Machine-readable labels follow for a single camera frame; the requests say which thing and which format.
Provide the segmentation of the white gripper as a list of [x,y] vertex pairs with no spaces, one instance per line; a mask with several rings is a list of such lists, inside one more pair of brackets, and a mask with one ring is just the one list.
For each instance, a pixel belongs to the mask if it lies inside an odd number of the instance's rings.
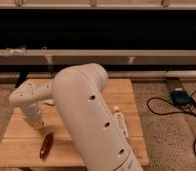
[[42,111],[38,106],[27,106],[22,109],[23,119],[34,129],[41,129],[44,126]]

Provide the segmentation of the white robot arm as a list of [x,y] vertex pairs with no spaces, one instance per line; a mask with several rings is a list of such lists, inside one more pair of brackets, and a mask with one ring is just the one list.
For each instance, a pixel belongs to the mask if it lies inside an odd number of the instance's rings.
[[99,64],[71,66],[43,85],[22,83],[9,101],[34,122],[41,118],[38,103],[52,99],[88,171],[143,171],[102,97],[107,82]]

